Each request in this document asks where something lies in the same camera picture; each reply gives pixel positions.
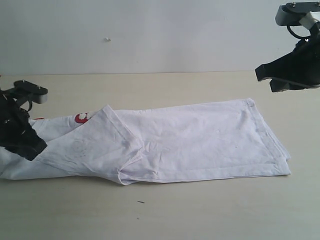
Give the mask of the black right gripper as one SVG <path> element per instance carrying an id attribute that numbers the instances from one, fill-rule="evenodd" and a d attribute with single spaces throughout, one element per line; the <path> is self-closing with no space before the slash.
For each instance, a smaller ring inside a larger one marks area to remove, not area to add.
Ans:
<path id="1" fill-rule="evenodd" d="M 301 38 L 292 52 L 272 61 L 263 63 L 254 71 L 258 82 L 270 81 L 273 93 L 317 89 L 320 87 L 320 25 L 314 24 L 310 36 Z M 298 67 L 298 79 L 293 71 L 293 62 Z"/>

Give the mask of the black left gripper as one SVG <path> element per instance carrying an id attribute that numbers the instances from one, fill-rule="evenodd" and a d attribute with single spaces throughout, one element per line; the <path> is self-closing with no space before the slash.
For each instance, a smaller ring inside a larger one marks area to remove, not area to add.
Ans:
<path id="1" fill-rule="evenodd" d="M 27 126 L 29 113 L 21 106 L 30 101 L 24 87 L 0 91 L 0 146 L 28 161 L 33 161 L 47 147 L 36 131 Z"/>

